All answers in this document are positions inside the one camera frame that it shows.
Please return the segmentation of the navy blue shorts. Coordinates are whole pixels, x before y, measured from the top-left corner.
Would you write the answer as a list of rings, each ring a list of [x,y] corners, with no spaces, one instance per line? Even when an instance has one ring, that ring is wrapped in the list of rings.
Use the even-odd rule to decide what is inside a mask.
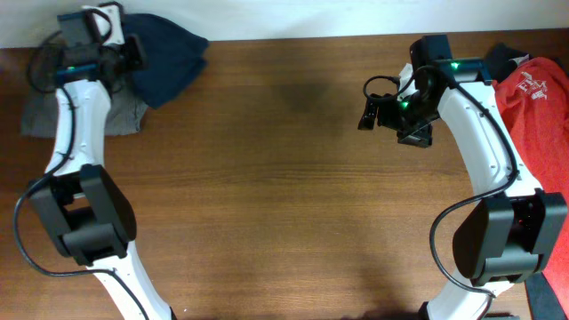
[[[207,65],[208,40],[166,18],[127,14],[123,31],[136,35],[146,54],[146,67],[132,72],[133,91],[153,109],[175,100]]]

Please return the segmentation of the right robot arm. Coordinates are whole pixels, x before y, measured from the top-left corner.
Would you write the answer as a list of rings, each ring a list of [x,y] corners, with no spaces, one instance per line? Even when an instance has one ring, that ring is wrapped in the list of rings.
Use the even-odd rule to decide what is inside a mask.
[[[450,129],[473,194],[467,218],[453,235],[455,270],[422,304],[421,319],[488,319],[497,297],[540,274],[549,263],[567,205],[546,191],[516,150],[481,60],[411,63],[393,78],[392,94],[366,94],[359,128],[384,126],[400,143],[432,142],[432,124]]]

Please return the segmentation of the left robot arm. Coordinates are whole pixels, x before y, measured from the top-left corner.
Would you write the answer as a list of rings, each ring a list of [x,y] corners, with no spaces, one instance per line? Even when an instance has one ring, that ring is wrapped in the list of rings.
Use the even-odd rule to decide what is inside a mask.
[[[104,166],[104,138],[118,78],[144,68],[140,41],[67,42],[56,65],[58,120],[54,149],[29,201],[58,253],[77,270],[51,271],[21,248],[25,261],[51,277],[93,275],[125,319],[173,319],[141,262],[133,208]]]

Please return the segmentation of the folded grey shorts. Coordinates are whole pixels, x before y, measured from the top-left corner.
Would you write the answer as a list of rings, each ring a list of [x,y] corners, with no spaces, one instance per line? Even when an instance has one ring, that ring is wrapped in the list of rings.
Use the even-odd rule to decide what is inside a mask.
[[[140,131],[140,123],[148,105],[131,89],[123,89],[112,97],[107,114],[107,136],[129,135]],[[53,138],[58,122],[58,103],[54,93],[41,94],[32,91],[24,105],[20,134],[36,138]]]

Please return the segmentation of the red printed t-shirt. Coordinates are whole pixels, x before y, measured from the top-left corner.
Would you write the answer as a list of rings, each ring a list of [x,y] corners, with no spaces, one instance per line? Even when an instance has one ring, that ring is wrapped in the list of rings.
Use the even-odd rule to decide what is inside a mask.
[[[494,83],[502,120],[519,155],[547,192],[568,197],[568,76],[534,58]]]

